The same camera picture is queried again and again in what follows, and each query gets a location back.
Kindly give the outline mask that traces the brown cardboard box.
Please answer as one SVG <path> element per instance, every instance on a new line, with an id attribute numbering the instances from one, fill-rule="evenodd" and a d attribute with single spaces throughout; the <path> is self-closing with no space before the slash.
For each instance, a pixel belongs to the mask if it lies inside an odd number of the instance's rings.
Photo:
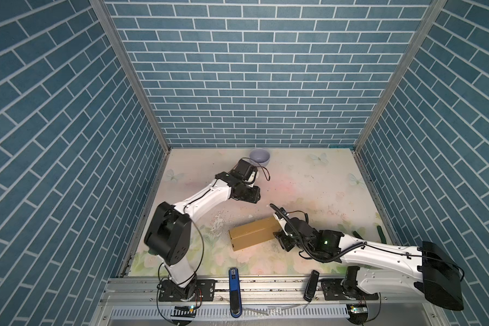
<path id="1" fill-rule="evenodd" d="M 275 217 L 232 228 L 229 231 L 233 251 L 240 251 L 274 239 L 274 233 L 281 231 L 281 225 Z"/>

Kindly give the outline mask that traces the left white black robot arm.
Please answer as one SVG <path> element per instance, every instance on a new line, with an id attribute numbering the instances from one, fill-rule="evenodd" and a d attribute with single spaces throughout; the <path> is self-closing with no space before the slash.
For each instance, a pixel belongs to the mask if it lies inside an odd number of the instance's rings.
<path id="1" fill-rule="evenodd" d="M 157 206 L 143 241 L 148 254 L 162 260 L 172 284 L 180 290 L 196 282 L 196 271 L 186 258 L 192 228 L 202 216 L 227 200 L 258 203 L 260 188 L 255 180 L 260 168 L 262 165 L 255 160 L 242 158 L 231 171 L 218 173 L 191 197 Z"/>

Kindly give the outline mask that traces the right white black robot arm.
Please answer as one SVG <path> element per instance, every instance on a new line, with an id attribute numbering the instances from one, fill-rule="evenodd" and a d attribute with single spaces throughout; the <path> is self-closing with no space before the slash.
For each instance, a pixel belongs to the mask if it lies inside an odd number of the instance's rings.
<path id="1" fill-rule="evenodd" d="M 274 236 L 281 247 L 299 248 L 308 259 L 347 267 L 342 281 L 346 296 L 376 293 L 415 293 L 450 311 L 464 308 L 463 269 L 438 245 L 421 246 L 374 243 L 334 230 L 317 230 L 307 221 L 275 213 L 281 229 Z"/>

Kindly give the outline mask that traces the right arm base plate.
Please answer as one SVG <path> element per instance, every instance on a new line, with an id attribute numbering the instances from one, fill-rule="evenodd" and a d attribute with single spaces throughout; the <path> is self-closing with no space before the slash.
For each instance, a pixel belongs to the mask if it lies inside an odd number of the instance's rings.
<path id="1" fill-rule="evenodd" d="M 319 280 L 325 301 L 357 300 L 357 301 L 376 301 L 379 295 L 362 292 L 356 287 L 345 289 L 343 279 L 340 278 L 322 278 Z"/>

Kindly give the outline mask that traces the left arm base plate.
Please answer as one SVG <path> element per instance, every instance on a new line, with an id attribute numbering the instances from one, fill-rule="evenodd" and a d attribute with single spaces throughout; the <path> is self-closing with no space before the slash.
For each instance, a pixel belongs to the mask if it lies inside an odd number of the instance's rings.
<path id="1" fill-rule="evenodd" d="M 160 302 L 191 302 L 195 301 L 198 296 L 198 301 L 212 302 L 215 285 L 215 279 L 195 279 L 185 287 L 180 287 L 171 280 L 165 279 L 161 282 L 158 300 Z"/>

